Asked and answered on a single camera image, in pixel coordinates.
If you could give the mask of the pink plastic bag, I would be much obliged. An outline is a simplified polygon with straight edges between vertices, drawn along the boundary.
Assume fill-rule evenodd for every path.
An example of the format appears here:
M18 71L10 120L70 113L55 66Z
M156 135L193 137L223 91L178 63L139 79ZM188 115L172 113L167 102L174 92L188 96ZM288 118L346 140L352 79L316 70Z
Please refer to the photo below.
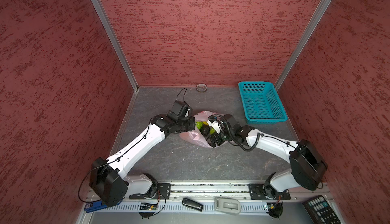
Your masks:
M195 121L208 121L208 118L217 113L210 111L202 111L195 115ZM203 148L214 148L208 144L208 135L212 127L204 125L200 130L195 127L193 131L180 133L179 137L189 143L195 144Z

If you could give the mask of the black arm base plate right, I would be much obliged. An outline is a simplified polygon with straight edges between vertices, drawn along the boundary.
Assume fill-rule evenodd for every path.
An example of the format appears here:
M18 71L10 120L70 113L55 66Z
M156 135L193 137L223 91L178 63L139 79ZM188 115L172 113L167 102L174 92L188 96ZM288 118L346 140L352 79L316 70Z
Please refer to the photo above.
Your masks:
M264 187L263 183L250 183L248 184L248 191L252 200L266 200L266 201L277 201L277 200L290 200L291 196L288 190L283 192L269 192Z

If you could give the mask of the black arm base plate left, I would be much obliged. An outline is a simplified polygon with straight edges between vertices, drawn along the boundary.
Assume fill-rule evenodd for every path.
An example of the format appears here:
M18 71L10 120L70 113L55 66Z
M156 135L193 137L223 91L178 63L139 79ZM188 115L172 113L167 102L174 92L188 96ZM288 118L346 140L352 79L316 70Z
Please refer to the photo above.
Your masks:
M149 190L146 194L134 194L129 195L130 200L168 200L171 193L170 183L156 183L152 185L152 190Z

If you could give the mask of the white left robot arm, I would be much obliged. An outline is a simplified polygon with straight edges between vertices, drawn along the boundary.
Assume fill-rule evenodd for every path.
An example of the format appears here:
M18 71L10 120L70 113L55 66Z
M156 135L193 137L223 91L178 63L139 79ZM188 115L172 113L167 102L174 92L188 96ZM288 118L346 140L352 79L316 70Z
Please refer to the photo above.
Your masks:
M185 101L175 101L166 114L153 117L146 129L131 143L107 159L98 158L91 165L89 186L107 207L132 195L157 194L157 181L149 174L129 176L134 165L170 134L195 129L193 110Z

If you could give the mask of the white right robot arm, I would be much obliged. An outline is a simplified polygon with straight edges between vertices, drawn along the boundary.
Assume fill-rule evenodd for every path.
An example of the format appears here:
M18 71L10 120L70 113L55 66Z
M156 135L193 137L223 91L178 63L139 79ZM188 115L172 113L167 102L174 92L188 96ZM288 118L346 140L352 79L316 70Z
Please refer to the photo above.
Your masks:
M323 187L328 165L310 141L290 141L249 125L241 126L231 114L214 114L208 117L207 123L217 135L214 142L228 141L245 152L258 148L289 163L288 169L267 177L261 191L265 198L277 199L286 190L296 187L311 191Z

